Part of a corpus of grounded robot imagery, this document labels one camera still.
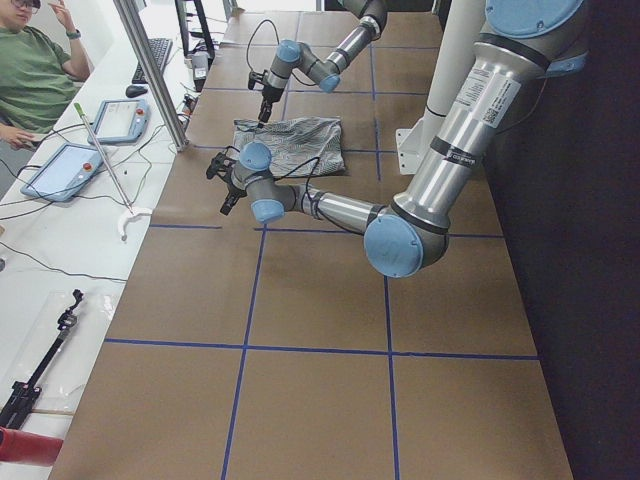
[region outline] gray robot arm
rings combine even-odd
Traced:
[[[311,48],[301,42],[283,40],[269,70],[249,74],[249,89],[263,85],[258,126],[269,121],[273,104],[280,101],[287,82],[295,69],[300,70],[323,91],[330,93],[340,83],[340,74],[372,41],[382,35],[387,24],[384,0],[342,0],[340,3],[360,19],[360,24],[338,45],[326,60],[321,60]]]
[[[367,257],[379,272],[390,277],[414,274],[444,255],[448,212],[521,85],[549,70],[556,75],[557,69],[551,68],[556,59],[562,59],[561,70],[571,70],[567,52],[583,40],[587,2],[560,2],[562,11],[548,2],[526,2],[534,3],[531,12],[513,15],[496,9],[523,2],[488,0],[487,22],[474,45],[475,64],[408,188],[390,205],[322,192],[308,183],[280,186],[269,170],[271,153],[258,142],[246,145],[237,162],[228,160],[218,169],[212,163],[211,168],[225,170],[236,196],[248,195],[260,223],[276,221],[287,211],[324,218],[364,234]],[[575,56],[574,64],[580,64],[581,57]]]

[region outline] red object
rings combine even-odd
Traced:
[[[50,467],[58,458],[62,439],[0,427],[0,462]]]

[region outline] black keyboard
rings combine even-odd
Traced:
[[[156,61],[156,65],[160,69],[160,73],[164,72],[164,67],[167,66],[169,61],[169,53],[171,52],[171,45],[173,41],[170,38],[150,38],[149,45],[151,46],[151,53]],[[133,74],[131,83],[147,83],[147,79],[144,77],[142,71],[142,65],[138,62],[136,71]]]

